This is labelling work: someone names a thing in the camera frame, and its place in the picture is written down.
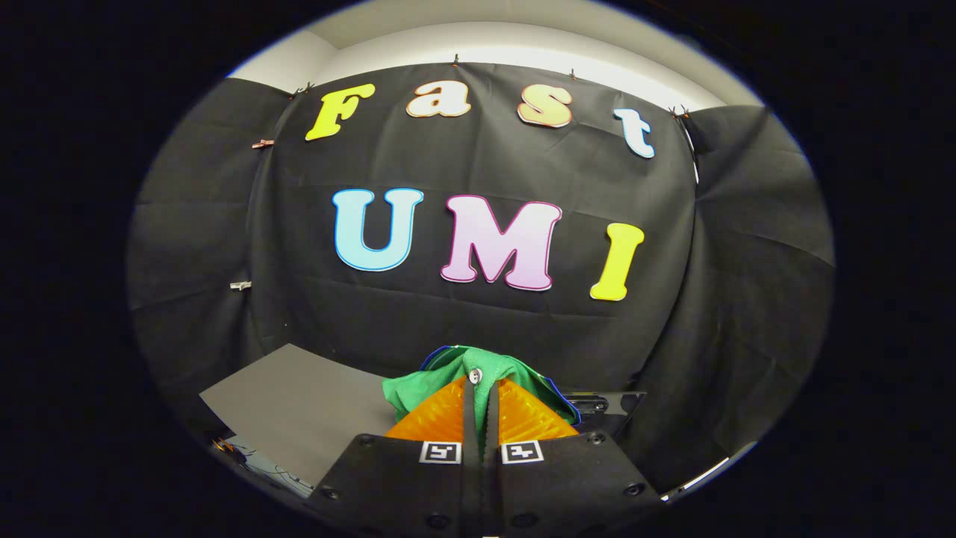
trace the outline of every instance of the blue fabric edge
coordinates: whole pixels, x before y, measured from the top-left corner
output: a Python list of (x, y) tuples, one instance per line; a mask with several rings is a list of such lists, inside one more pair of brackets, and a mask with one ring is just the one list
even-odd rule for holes
[(419, 367), (419, 371), (424, 371), (424, 369), (427, 368), (428, 363), (431, 362), (431, 359), (433, 359), (435, 355), (441, 353), (442, 351), (446, 349), (451, 349), (451, 346), (441, 346), (438, 349), (435, 349), (434, 351), (432, 351), (431, 353), (428, 353), (428, 356), (424, 358), (424, 362)]
[(543, 376), (543, 375), (542, 375), (541, 377), (544, 378), (545, 381), (547, 381), (548, 383), (551, 384), (551, 388), (554, 390), (554, 393), (557, 394), (558, 396), (560, 396), (561, 399), (564, 400), (564, 403), (568, 404), (568, 407), (570, 407), (571, 409), (575, 410), (575, 423), (572, 424), (572, 426), (576, 426), (576, 425), (580, 424), (580, 423), (581, 423), (581, 412), (577, 410), (577, 407), (575, 407), (575, 404), (569, 402), (569, 401), (568, 401), (568, 398), (564, 397), (564, 394), (562, 394), (561, 391), (559, 391), (559, 390), (557, 389), (557, 385), (554, 384), (554, 381), (552, 381), (550, 377), (545, 377), (545, 376)]

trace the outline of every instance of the letter m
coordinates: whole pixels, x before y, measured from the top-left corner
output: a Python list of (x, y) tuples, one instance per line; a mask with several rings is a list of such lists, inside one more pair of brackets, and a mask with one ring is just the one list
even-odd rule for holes
[(502, 233), (485, 198), (452, 196), (447, 205), (455, 213), (455, 231), (451, 239), (451, 261), (442, 268), (442, 278), (453, 282), (475, 280), (478, 273), (471, 267), (474, 249), (488, 282), (498, 280), (514, 255), (514, 268), (505, 275), (509, 286), (532, 291), (551, 288), (548, 254), (554, 224), (561, 219), (560, 208), (544, 202), (528, 202)]

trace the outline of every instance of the black cloth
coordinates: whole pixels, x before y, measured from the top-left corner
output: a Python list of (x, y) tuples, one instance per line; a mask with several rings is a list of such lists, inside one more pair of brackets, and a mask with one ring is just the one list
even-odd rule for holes
[[(410, 117), (415, 88), (442, 79), (467, 84), (471, 110)], [(304, 140), (322, 96), (365, 83), (375, 94), (338, 120), (338, 134)], [(570, 124), (519, 119), (521, 91), (536, 83), (571, 93)], [(829, 223), (806, 159), (766, 110), (685, 120), (698, 186), (668, 111), (549, 71), (412, 65), (288, 97), (224, 80), (173, 133), (134, 214), (135, 327), (190, 424), (215, 422), (198, 392), (287, 343), (385, 376), (463, 344), (518, 357), (562, 390), (648, 391), (621, 445), (666, 490), (764, 433), (812, 367), (831, 297)], [(616, 108), (651, 125), (652, 159), (628, 148)], [(251, 149), (259, 139), (275, 146)], [(424, 193), (398, 267), (364, 272), (338, 258), (332, 196), (350, 188), (376, 195), (370, 248), (388, 242), (384, 194)], [(454, 222), (445, 202), (456, 194), (486, 197), (502, 228), (529, 201), (560, 207), (552, 289), (442, 279)], [(645, 240), (627, 297), (595, 301), (614, 222)], [(230, 291), (239, 280), (252, 288)]]

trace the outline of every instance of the green cloth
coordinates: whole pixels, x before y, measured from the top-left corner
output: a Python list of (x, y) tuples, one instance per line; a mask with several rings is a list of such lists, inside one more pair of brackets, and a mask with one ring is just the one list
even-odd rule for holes
[(577, 409), (561, 396), (550, 379), (514, 357), (478, 347), (452, 346), (441, 349), (423, 365), (422, 370), (386, 379), (381, 382), (381, 388), (385, 399), (395, 407), (395, 421), (398, 422), (429, 396), (476, 368), (482, 371), (481, 381), (475, 386), (474, 401), (478, 446), (482, 454), (485, 451), (485, 414), (489, 394), (491, 386), (500, 379), (507, 377), (517, 383), (569, 424), (580, 421)]

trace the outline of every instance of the gray table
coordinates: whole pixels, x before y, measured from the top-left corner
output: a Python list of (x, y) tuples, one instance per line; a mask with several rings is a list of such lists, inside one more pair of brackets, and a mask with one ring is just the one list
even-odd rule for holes
[(200, 396), (250, 448), (317, 484), (353, 437), (395, 425), (383, 379), (287, 344)]

